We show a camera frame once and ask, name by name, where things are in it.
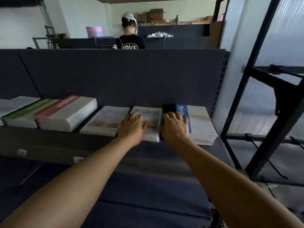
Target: white paper stack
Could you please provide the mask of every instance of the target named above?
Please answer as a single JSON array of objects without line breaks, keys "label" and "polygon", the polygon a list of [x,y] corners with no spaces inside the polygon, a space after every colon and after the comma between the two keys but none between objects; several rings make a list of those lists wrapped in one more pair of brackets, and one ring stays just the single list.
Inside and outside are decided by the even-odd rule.
[{"label": "white paper stack", "polygon": [[176,105],[176,112],[189,119],[189,137],[198,145],[210,146],[217,138],[215,128],[203,106]]},{"label": "white paper stack", "polygon": [[152,141],[152,142],[159,142],[159,134],[160,134],[160,125],[163,110],[162,108],[149,108],[149,107],[140,107],[135,106],[133,107],[131,113],[139,112],[145,118],[143,123],[150,122],[151,126],[149,126],[145,137],[143,140],[145,141]]},{"label": "white paper stack", "polygon": [[97,109],[96,98],[71,95],[36,114],[41,129],[72,132]]},{"label": "white paper stack", "polygon": [[17,111],[31,103],[38,101],[40,98],[32,98],[32,97],[25,97],[19,96],[16,98],[12,98],[10,100],[7,99],[0,99],[0,118],[5,115],[8,115],[14,111]]},{"label": "white paper stack", "polygon": [[6,117],[3,120],[8,126],[19,126],[27,128],[37,128],[35,122],[35,114],[55,104],[59,100],[43,99],[21,110],[18,110]]},{"label": "white paper stack", "polygon": [[128,107],[104,106],[81,130],[80,133],[115,137]]}]

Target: blue label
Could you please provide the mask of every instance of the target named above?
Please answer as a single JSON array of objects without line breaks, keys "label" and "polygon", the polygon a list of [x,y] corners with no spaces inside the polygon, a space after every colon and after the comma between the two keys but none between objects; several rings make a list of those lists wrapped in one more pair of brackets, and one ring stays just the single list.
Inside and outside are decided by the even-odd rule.
[{"label": "blue label", "polygon": [[188,117],[188,124],[189,124],[189,133],[191,133],[191,125],[190,119],[188,114],[188,106],[187,105],[176,105],[176,112],[180,113],[181,115],[186,115]]}]

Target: black t-shirt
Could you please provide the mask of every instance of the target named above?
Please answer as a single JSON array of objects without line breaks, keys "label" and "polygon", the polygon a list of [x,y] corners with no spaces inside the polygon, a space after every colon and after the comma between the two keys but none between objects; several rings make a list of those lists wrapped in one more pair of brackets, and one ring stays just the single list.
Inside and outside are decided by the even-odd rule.
[{"label": "black t-shirt", "polygon": [[117,49],[145,49],[143,39],[135,34],[122,35],[116,39]]}]

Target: forearm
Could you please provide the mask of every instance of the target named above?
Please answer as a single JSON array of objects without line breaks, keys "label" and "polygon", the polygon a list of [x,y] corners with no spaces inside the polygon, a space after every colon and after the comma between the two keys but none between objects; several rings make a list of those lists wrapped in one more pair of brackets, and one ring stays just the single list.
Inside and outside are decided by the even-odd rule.
[{"label": "forearm", "polygon": [[282,204],[191,140],[181,140],[175,148],[228,227],[303,227]]},{"label": "forearm", "polygon": [[126,138],[114,139],[41,188],[0,227],[80,227],[130,148]]}]

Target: metal shelving unit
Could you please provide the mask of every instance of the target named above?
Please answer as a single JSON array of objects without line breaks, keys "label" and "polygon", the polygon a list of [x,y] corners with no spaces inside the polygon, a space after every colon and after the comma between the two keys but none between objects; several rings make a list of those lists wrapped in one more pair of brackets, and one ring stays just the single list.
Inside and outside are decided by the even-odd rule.
[{"label": "metal shelving unit", "polygon": [[[275,150],[281,143],[299,145],[304,149],[304,147],[302,146],[302,144],[304,144],[304,140],[296,140],[293,137],[287,137],[289,131],[293,128],[295,123],[298,121],[298,119],[304,112],[304,79],[302,79],[298,85],[294,85],[274,76],[279,75],[281,73],[285,73],[303,78],[304,76],[299,75],[299,73],[304,73],[304,67],[285,67],[280,65],[270,65],[269,67],[254,67],[254,64],[263,45],[264,39],[269,30],[270,24],[272,22],[273,16],[276,12],[279,3],[280,0],[271,0],[269,4],[259,34],[257,36],[248,63],[244,70],[244,74],[239,84],[237,93],[234,97],[228,117],[223,127],[221,139],[224,142],[237,169],[242,169],[242,167],[227,140],[244,140],[252,142],[255,145],[257,151],[249,162],[249,164],[247,165],[247,167],[245,168],[245,171],[248,173],[251,180],[263,183],[296,185],[304,187],[303,181],[296,182],[288,176],[284,176],[269,161],[269,158],[272,156],[272,154],[275,152]],[[234,114],[236,113],[237,107],[239,105],[239,102],[250,77],[253,77],[256,80],[267,84],[268,86],[274,89],[276,97],[275,115],[278,118],[266,136],[228,133]],[[262,141],[262,143],[258,147],[254,143],[255,141]],[[259,172],[262,170],[262,168],[267,162],[269,162],[272,168],[275,169],[275,171],[279,174],[280,178],[268,179],[263,176],[258,177]]]}]

